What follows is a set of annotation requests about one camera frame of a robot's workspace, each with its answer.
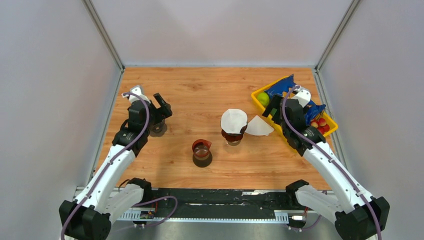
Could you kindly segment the grey smoky coffee dripper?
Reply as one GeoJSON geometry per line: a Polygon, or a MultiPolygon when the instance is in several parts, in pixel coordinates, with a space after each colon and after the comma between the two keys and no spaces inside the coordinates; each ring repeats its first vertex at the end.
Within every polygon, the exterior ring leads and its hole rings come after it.
{"type": "Polygon", "coordinates": [[[152,137],[162,137],[167,131],[168,126],[165,120],[153,125],[149,129],[149,135],[152,137]]]}

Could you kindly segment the amber coffee dripper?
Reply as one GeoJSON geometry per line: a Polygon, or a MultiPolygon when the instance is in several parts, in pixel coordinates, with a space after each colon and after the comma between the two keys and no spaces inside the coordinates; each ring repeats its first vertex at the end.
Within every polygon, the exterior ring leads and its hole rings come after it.
{"type": "Polygon", "coordinates": [[[247,127],[248,127],[247,124],[244,127],[242,127],[240,129],[240,133],[227,133],[222,129],[221,135],[225,138],[226,141],[227,140],[242,140],[247,127]]]}

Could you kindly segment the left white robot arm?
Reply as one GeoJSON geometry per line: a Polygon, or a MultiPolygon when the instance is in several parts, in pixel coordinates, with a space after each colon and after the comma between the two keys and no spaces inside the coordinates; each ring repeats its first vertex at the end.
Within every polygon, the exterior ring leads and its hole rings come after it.
{"type": "Polygon", "coordinates": [[[59,207],[62,240],[105,240],[112,225],[128,209],[155,203],[152,185],[145,179],[132,178],[117,194],[111,193],[148,142],[150,131],[172,116],[171,105],[155,93],[153,97],[160,105],[155,107],[137,87],[122,96],[131,103],[128,119],[115,134],[106,159],[74,200],[65,200],[59,207]]]}

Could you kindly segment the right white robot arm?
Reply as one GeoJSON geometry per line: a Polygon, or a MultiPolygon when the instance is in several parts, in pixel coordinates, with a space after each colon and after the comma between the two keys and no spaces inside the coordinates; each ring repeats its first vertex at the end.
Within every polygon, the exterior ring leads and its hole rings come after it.
{"type": "Polygon", "coordinates": [[[334,224],[343,240],[382,239],[390,205],[374,197],[341,164],[321,132],[308,124],[304,107],[295,98],[275,95],[263,116],[276,110],[272,120],[279,123],[288,145],[320,173],[333,191],[326,195],[305,180],[286,186],[286,204],[292,209],[305,206],[334,224]]]}

